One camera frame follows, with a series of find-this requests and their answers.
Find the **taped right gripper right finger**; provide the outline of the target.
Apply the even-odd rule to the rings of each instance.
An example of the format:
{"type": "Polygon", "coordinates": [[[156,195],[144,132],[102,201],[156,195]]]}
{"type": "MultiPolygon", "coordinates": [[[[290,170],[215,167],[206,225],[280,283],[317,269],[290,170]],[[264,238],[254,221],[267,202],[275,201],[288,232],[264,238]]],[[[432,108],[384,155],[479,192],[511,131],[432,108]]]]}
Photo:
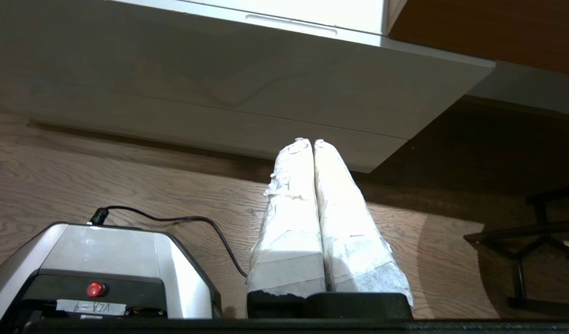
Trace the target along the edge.
{"type": "Polygon", "coordinates": [[[413,307],[409,281],[338,150],[316,140],[313,154],[327,289],[398,293],[413,307]]]}

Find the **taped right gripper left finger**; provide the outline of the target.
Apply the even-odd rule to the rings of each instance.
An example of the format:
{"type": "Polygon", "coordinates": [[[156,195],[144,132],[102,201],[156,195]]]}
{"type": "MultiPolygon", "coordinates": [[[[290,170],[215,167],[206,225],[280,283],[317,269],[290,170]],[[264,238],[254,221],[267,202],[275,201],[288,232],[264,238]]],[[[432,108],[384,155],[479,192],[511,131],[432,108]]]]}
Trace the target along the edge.
{"type": "Polygon", "coordinates": [[[276,157],[267,207],[250,252],[248,293],[308,297],[326,291],[313,148],[295,139],[276,157]]]}

